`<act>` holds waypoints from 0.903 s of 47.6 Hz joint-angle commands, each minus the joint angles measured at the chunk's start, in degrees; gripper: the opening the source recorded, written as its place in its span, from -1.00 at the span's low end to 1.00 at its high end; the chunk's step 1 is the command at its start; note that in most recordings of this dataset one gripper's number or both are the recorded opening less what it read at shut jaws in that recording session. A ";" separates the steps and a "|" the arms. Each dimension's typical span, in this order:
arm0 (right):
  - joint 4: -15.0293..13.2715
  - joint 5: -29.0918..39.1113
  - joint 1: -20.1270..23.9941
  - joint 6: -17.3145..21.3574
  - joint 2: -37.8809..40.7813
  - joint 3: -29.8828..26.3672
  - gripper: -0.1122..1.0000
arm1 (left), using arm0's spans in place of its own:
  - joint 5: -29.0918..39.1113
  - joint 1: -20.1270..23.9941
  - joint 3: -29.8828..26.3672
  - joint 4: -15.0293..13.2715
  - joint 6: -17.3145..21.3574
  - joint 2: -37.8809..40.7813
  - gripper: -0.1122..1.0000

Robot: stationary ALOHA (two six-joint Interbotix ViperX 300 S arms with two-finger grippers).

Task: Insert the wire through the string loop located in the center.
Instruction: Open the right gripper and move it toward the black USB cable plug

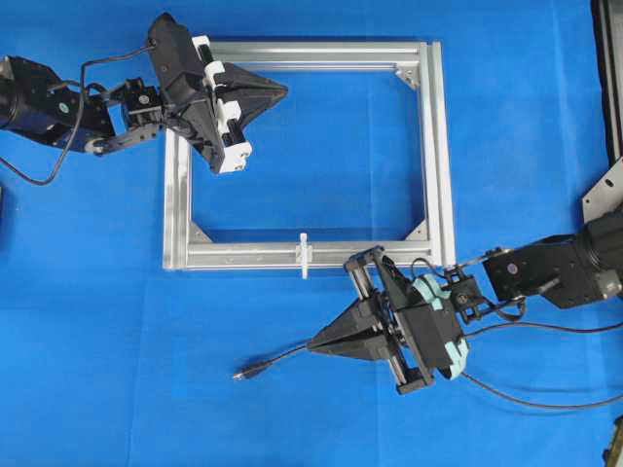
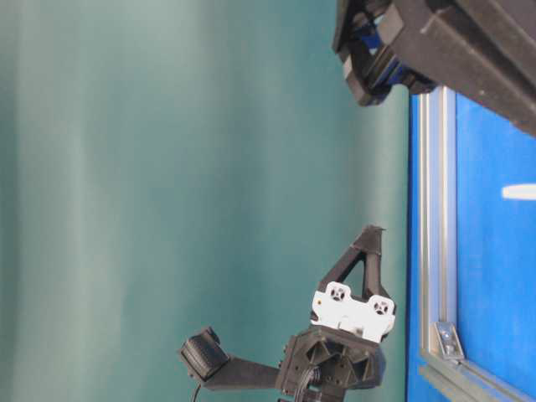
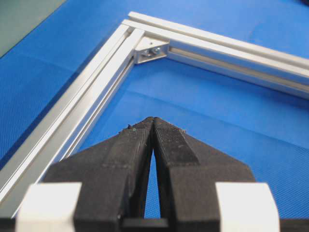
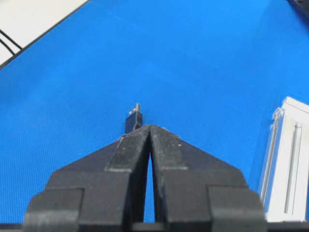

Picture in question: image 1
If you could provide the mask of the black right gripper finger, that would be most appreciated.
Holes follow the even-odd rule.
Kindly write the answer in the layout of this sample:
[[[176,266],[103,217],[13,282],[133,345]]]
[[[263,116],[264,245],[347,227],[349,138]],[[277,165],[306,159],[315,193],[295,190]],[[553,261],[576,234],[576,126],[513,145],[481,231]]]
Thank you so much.
[[[394,346],[385,335],[352,338],[326,343],[309,342],[307,350],[317,354],[339,356],[365,361],[389,360]]]
[[[311,345],[341,341],[373,329],[380,322],[381,309],[376,298],[354,301],[311,339]]]

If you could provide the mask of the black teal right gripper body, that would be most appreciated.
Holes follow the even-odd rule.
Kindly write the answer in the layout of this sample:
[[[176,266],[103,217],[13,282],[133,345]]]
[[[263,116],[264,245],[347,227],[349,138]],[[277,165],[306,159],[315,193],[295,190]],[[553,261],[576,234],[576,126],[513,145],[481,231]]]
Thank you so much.
[[[400,394],[431,386],[435,372],[452,380],[465,370],[469,352],[450,301],[431,274],[405,277],[381,246],[352,255],[344,264],[359,295],[376,298],[380,322],[352,338],[385,335],[394,356],[385,360]]]

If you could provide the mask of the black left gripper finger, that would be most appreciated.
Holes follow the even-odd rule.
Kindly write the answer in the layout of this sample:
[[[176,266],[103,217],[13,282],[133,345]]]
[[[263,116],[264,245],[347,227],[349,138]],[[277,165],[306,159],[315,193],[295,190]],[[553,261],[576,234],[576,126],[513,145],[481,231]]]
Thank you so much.
[[[254,74],[230,62],[223,62],[224,71],[214,74],[214,83],[226,90],[269,90],[287,92],[287,86]]]
[[[288,87],[234,88],[221,91],[225,111],[224,141],[244,141],[242,130],[263,112],[275,107],[288,94]]]

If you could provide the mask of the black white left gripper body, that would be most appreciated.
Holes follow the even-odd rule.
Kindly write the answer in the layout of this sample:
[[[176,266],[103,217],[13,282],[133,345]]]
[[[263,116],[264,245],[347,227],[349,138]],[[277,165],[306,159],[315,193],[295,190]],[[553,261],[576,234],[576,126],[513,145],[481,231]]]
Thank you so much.
[[[148,30],[146,45],[163,95],[165,125],[182,136],[215,174],[242,171],[252,154],[238,125],[237,101],[217,96],[225,64],[216,60],[207,36],[194,37],[169,13]]]

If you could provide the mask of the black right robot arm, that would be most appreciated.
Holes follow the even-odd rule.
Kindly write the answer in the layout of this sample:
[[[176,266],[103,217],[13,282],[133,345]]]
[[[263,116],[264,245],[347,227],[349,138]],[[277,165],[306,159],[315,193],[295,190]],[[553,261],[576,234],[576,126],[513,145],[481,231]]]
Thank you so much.
[[[495,313],[520,320],[525,300],[541,296],[571,308],[622,290],[622,209],[586,223],[576,234],[552,235],[521,248],[488,252],[481,263],[497,300],[486,299],[461,265],[407,278],[381,246],[344,264],[357,299],[307,342],[308,351],[386,361],[405,394],[457,378],[469,351],[462,325]]]

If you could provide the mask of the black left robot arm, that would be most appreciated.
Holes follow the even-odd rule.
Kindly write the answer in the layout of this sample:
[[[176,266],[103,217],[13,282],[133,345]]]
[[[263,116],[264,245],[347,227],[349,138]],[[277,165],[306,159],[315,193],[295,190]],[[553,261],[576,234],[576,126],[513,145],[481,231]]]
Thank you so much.
[[[158,78],[108,89],[62,80],[19,56],[1,60],[1,127],[35,143],[104,156],[150,141],[163,130],[186,140],[215,174],[245,168],[252,146],[244,128],[286,97],[288,88],[216,59],[207,37],[193,38],[171,14],[159,15],[144,47]]]

